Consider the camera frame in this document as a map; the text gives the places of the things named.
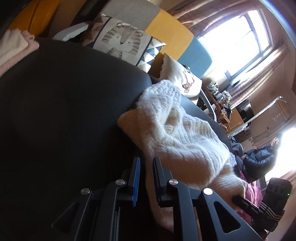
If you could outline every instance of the metal pole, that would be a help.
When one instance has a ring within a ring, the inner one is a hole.
[[[261,110],[259,113],[257,113],[254,117],[249,119],[246,123],[242,124],[240,127],[236,128],[234,131],[230,132],[227,136],[229,139],[231,139],[233,136],[240,133],[252,120],[256,119],[258,116],[260,116],[263,112],[265,112],[267,109],[272,107],[274,103],[276,103],[278,100],[283,101],[284,103],[287,103],[285,98],[283,96],[276,97],[268,106],[266,106],[263,110]]]

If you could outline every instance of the orange furniture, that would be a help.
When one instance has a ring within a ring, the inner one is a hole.
[[[33,0],[25,7],[9,26],[10,30],[28,30],[38,36],[46,30],[61,0]]]

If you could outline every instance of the pillow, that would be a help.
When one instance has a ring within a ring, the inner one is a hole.
[[[147,73],[165,43],[130,24],[99,14],[82,45],[125,60]]]
[[[197,96],[202,87],[201,79],[166,53],[163,56],[159,79],[171,81],[175,86],[179,87],[181,94],[187,98]]]

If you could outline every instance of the white garment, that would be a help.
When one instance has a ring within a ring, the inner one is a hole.
[[[0,40],[0,66],[16,56],[28,46],[28,42],[18,29],[7,30]]]
[[[229,205],[234,195],[244,197],[245,182],[233,174],[230,152],[208,122],[185,113],[181,93],[170,81],[148,87],[137,109],[124,113],[118,126],[144,152],[146,188],[156,221],[173,230],[172,208],[160,208],[155,197],[152,160],[160,157],[163,168],[189,187],[212,187]]]

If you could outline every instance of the black puffer jacket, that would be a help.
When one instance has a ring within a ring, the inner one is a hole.
[[[246,171],[254,179],[259,179],[273,169],[276,164],[277,149],[268,143],[262,148],[246,152],[245,155],[243,163]]]

